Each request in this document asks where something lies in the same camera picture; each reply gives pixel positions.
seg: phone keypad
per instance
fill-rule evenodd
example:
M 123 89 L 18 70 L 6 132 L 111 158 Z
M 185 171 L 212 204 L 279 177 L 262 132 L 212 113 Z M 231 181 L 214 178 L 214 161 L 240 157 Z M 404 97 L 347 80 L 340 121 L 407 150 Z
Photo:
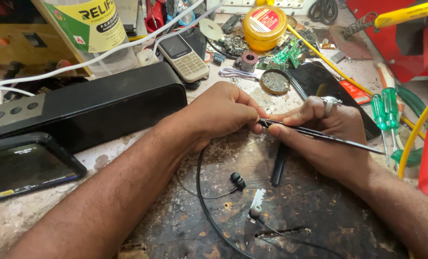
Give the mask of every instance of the phone keypad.
M 184 76 L 196 73 L 206 66 L 205 62 L 203 62 L 196 53 L 181 57 L 175 60 L 174 64 L 180 69 Z

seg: green circuit board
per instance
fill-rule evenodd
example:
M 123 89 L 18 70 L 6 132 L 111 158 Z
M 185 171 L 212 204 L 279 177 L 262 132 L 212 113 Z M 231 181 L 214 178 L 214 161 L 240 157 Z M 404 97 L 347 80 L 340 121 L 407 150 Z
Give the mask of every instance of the green circuit board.
M 299 55 L 302 53 L 302 47 L 298 42 L 298 39 L 293 39 L 291 42 L 284 47 L 280 52 L 276 53 L 272 58 L 269 59 L 268 63 L 261 62 L 257 65 L 257 69 L 279 69 L 285 71 L 289 68 L 289 63 L 294 68 L 300 64 Z

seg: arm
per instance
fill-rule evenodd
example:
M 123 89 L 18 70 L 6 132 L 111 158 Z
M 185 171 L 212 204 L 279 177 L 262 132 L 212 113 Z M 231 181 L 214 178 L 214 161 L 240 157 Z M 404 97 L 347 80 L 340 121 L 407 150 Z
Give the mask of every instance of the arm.
M 336 105 L 327 118 L 323 117 L 324 110 L 322 99 L 311 96 L 301 108 L 269 118 L 366 144 L 357 109 Z M 279 124 L 268 130 L 298 151 L 319 172 L 338 180 L 360 196 L 415 256 L 428 258 L 427 196 L 383 169 L 367 151 L 312 139 Z
M 236 86 L 219 82 L 67 195 L 8 258 L 111 258 L 163 191 L 185 155 L 267 115 Z

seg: black phone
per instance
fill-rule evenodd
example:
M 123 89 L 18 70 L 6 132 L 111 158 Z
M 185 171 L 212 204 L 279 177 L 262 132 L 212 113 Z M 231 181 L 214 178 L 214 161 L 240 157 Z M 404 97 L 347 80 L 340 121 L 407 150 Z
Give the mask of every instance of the black phone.
M 380 128 L 321 62 L 299 65 L 297 69 L 289 68 L 286 73 L 291 78 L 293 87 L 304 100 L 312 95 L 335 97 L 341 100 L 343 105 L 355 107 L 360 111 L 367 140 L 380 136 Z
M 0 139 L 0 200 L 49 188 L 86 175 L 86 168 L 51 135 Z

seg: workbench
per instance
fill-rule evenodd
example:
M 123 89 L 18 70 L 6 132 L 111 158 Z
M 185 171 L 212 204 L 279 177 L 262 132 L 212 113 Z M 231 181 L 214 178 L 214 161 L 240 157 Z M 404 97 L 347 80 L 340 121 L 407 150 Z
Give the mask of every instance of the workbench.
M 223 23 L 229 16 L 218 14 L 216 21 Z M 307 17 L 296 19 L 301 24 L 309 21 L 309 28 L 327 27 L 313 23 Z M 347 26 L 354 21 L 355 18 L 348 9 L 339 10 L 336 25 Z M 374 64 L 382 62 L 383 59 L 366 35 L 363 32 L 361 35 L 374 60 L 343 60 L 337 67 L 369 90 L 380 93 L 382 85 Z M 323 50 L 322 54 L 329 58 L 337 51 Z M 232 67 L 232 64 L 233 60 L 227 60 L 223 67 Z M 199 89 L 187 91 L 188 103 L 215 82 L 230 81 L 229 78 L 218 75 L 220 67 L 212 63 L 209 65 L 209 79 L 203 81 Z M 292 88 L 284 95 L 272 95 L 265 92 L 254 80 L 242 79 L 238 86 L 251 95 L 267 113 L 284 113 L 303 103 L 303 99 Z M 420 87 L 412 84 L 404 86 L 428 102 L 427 82 L 422 83 Z M 372 115 L 370 105 L 364 105 L 363 108 Z M 408 108 L 405 114 L 414 123 L 417 121 L 417 117 Z M 79 182 L 0 202 L 0 257 L 49 209 L 104 168 L 147 131 L 148 129 L 142 130 L 76 154 L 75 157 L 88 169 L 87 176 Z M 286 161 L 282 185 L 272 187 L 270 175 L 278 145 L 279 141 L 266 131 L 255 135 L 243 128 L 226 137 L 212 140 L 206 148 L 201 170 L 203 196 L 215 196 L 232 189 L 229 177 L 234 171 L 239 172 L 246 182 L 246 189 L 242 192 L 216 200 L 206 200 L 211 215 L 227 238 L 256 258 L 336 258 L 327 251 L 297 245 L 274 235 L 259 224 L 251 223 L 247 219 L 250 205 L 256 190 L 264 189 L 264 220 L 281 233 L 325 246 L 345 258 L 407 258 L 404 246 L 361 199 L 335 180 L 316 172 L 297 153 L 291 152 Z M 383 149 L 380 137 L 370 141 L 368 145 Z M 422 140 L 418 139 L 416 145 L 423 145 Z M 176 172 L 184 186 L 194 192 L 198 156 L 199 154 L 188 156 Z M 387 168 L 385 156 L 372 156 Z M 408 170 L 406 180 L 416 184 L 417 174 L 417 168 Z M 121 246 L 118 258 L 242 257 L 223 243 L 206 220 L 198 198 L 183 190 L 173 177 L 142 223 Z

